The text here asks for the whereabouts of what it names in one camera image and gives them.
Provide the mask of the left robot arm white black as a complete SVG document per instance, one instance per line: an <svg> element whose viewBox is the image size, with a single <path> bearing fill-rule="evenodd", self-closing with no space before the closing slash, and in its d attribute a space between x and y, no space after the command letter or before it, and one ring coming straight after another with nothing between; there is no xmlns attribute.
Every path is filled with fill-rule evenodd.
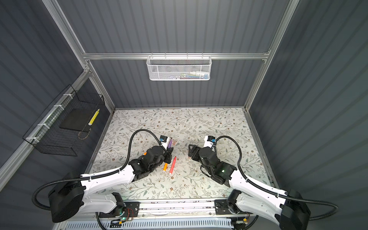
<svg viewBox="0 0 368 230"><path fill-rule="evenodd" d="M109 171L110 175L103 177L100 172L98 179L88 177L85 181L69 181L55 186L48 195L52 221L63 222L76 214L96 212L101 218L132 216L119 193L100 195L98 192L147 177L163 163L170 164L172 152L173 147L163 149L161 146L154 146L146 154L131 160L117 173Z"/></svg>

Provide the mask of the purple marker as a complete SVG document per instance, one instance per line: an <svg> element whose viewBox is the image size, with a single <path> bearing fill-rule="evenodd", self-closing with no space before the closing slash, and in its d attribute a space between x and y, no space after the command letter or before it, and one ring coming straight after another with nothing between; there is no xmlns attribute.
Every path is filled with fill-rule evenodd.
<svg viewBox="0 0 368 230"><path fill-rule="evenodd" d="M170 138L167 148L171 148L172 144L173 144L173 140L172 140L172 138Z"/></svg>

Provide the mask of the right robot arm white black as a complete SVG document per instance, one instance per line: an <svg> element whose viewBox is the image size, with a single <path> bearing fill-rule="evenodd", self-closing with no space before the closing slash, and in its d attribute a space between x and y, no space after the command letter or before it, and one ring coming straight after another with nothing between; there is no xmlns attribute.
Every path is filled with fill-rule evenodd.
<svg viewBox="0 0 368 230"><path fill-rule="evenodd" d="M272 221L282 230L307 229L311 212L306 204L282 198L282 195L287 194L286 191L243 176L235 166L217 157L212 142L207 141L203 148L190 144L188 156L201 164L201 169L210 179L232 188L227 198L231 213L253 213Z"/></svg>

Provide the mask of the pink marker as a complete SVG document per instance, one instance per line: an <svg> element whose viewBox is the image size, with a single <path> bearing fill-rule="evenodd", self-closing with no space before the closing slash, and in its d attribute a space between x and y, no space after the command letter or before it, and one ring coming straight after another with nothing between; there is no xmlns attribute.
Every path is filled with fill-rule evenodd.
<svg viewBox="0 0 368 230"><path fill-rule="evenodd" d="M172 165L171 165L169 174L173 174L173 170L174 170L174 167L175 167L176 160L177 160L177 157L175 156L174 160L172 161Z"/></svg>

